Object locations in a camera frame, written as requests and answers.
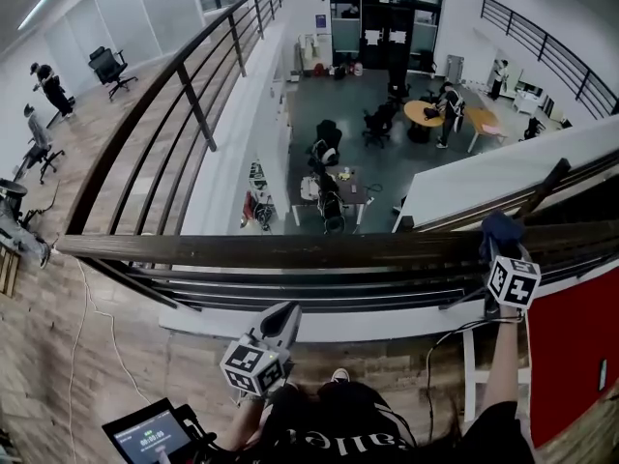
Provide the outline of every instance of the white wire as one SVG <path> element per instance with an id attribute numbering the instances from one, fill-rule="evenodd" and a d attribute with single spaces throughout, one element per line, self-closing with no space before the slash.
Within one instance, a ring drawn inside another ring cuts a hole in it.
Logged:
<path id="1" fill-rule="evenodd" d="M 434 352 L 434 349 L 436 349 L 440 343 L 445 340 L 446 338 L 449 338 L 452 335 L 455 334 L 462 334 L 463 332 L 466 332 L 468 330 L 475 330 L 478 327 L 483 327 L 485 325 L 489 325 L 491 323 L 512 323 L 512 324 L 518 324 L 523 320 L 523 316 L 520 312 L 518 312 L 518 317 L 515 318 L 495 318 L 495 319 L 481 319 L 478 321 L 472 321 L 469 323 L 465 323 L 464 325 L 462 325 L 461 327 L 458 327 L 455 330 L 451 330 L 450 332 L 445 333 L 442 337 L 440 337 L 438 339 L 438 341 L 432 346 L 432 348 L 427 352 L 427 356 L 426 356 L 426 387 L 427 387 L 427 400 L 428 403 L 431 404 L 431 400 L 430 400 L 430 394 L 429 394 L 429 358 L 432 355 L 432 352 Z M 430 405 L 430 419 L 432 420 L 432 423 L 430 424 L 430 432 L 429 432 L 429 439 L 428 439 L 428 443 L 431 442 L 432 440 L 432 429 L 433 429 L 433 411 L 431 409 L 431 405 Z"/>
<path id="2" fill-rule="evenodd" d="M 86 319 L 86 311 L 88 310 L 88 303 L 93 305 L 93 308 L 95 309 L 96 314 L 100 314 L 101 316 L 106 316 L 108 318 L 111 318 L 112 321 L 110 323 L 110 330 L 112 333 L 112 343 L 114 345 L 114 351 L 116 351 L 116 356 L 118 358 L 118 361 L 121 367 L 123 368 L 123 370 L 125 371 L 125 373 L 127 373 L 127 376 L 129 377 L 129 379 L 132 381 L 133 387 L 135 388 L 135 391 L 137 392 L 137 394 L 140 397 L 142 397 L 146 401 L 147 404 L 150 405 L 151 403 L 151 401 L 148 400 L 148 398 L 146 398 L 146 396 L 141 391 L 139 391 L 139 388 L 137 387 L 137 383 L 135 382 L 135 379 L 130 374 L 129 370 L 125 367 L 123 358 L 121 357 L 120 352 L 118 351 L 118 345 L 116 345 L 116 333 L 114 332 L 114 316 L 109 313 L 99 311 L 99 308 L 93 301 L 92 295 L 90 293 L 90 285 L 88 285 L 88 280 L 86 279 L 86 274 L 84 273 L 84 269 L 81 267 L 81 262 L 79 260 L 76 260 L 76 261 L 77 261 L 77 265 L 79 266 L 79 270 L 81 271 L 81 276 L 84 280 L 84 312 L 81 316 L 81 322 L 79 323 L 79 329 L 77 330 L 77 337 L 75 338 L 74 348 L 71 352 L 71 377 L 69 378 L 69 435 L 71 436 L 71 447 L 74 453 L 75 464 L 77 464 L 77 455 L 75 453 L 75 441 L 74 441 L 74 432 L 73 432 L 73 399 L 72 399 L 71 392 L 72 392 L 72 388 L 74 384 L 74 374 L 75 374 L 75 371 L 74 371 L 75 349 L 77 348 L 77 343 L 79 342 L 79 336 L 81 335 L 81 331 L 84 326 L 84 321 Z"/>

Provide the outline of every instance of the red wall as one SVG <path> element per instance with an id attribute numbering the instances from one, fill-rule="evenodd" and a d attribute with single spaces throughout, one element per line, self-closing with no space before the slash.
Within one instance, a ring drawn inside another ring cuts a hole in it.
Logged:
<path id="1" fill-rule="evenodd" d="M 619 376 L 619 269 L 536 300 L 529 310 L 531 432 L 539 447 L 570 426 Z"/>

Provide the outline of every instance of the doorway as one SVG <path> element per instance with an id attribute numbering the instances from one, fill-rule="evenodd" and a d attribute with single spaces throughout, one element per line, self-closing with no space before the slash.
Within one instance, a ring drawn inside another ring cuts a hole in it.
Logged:
<path id="1" fill-rule="evenodd" d="M 364 3 L 361 53 L 367 69 L 406 64 L 410 49 L 412 10 L 370 0 Z"/>

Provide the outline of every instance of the yellow table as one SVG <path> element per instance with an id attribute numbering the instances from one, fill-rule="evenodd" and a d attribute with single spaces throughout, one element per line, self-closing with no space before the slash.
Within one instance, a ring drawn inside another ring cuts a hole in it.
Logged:
<path id="1" fill-rule="evenodd" d="M 485 108 L 464 108 L 464 113 L 475 128 L 475 135 L 473 136 L 473 140 L 468 147 L 468 153 L 471 153 L 471 151 L 473 150 L 473 146 L 475 146 L 475 142 L 477 141 L 477 138 L 480 136 L 480 134 L 496 136 L 501 141 L 501 144 L 503 144 L 503 141 L 505 141 L 505 138 L 507 137 L 505 134 L 486 132 L 484 130 L 484 126 L 499 128 L 499 121 L 490 110 L 486 110 Z"/>
<path id="2" fill-rule="evenodd" d="M 445 122 L 443 117 L 434 117 L 426 120 L 424 108 L 432 108 L 432 104 L 427 101 L 409 101 L 404 106 L 404 115 L 408 117 L 414 124 L 424 128 L 439 128 Z"/>
<path id="3" fill-rule="evenodd" d="M 413 123 L 412 127 L 408 131 L 408 137 L 414 142 L 428 142 L 429 130 L 432 128 L 438 128 L 443 125 L 445 119 L 443 117 L 434 117 L 433 119 L 426 119 L 426 113 L 424 108 L 432 108 L 432 104 L 427 101 L 409 101 L 404 106 L 404 115 L 410 119 Z M 415 131 L 421 131 L 427 135 L 427 138 L 415 138 Z"/>

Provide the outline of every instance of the ceiling light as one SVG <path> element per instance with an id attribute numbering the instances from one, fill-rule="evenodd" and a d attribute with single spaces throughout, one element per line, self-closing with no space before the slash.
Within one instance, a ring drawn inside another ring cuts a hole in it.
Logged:
<path id="1" fill-rule="evenodd" d="M 21 24 L 19 24 L 19 27 L 17 28 L 17 31 L 20 31 L 22 27 L 24 27 L 28 22 L 30 22 L 30 19 L 32 17 L 34 17 L 34 15 L 41 9 L 41 7 L 43 5 L 45 5 L 46 1 L 47 0 L 39 0 L 39 3 L 37 5 L 35 5 L 35 8 L 32 11 L 30 11 L 30 14 L 28 14 L 26 16 L 26 18 L 23 19 L 23 22 L 21 22 Z"/>

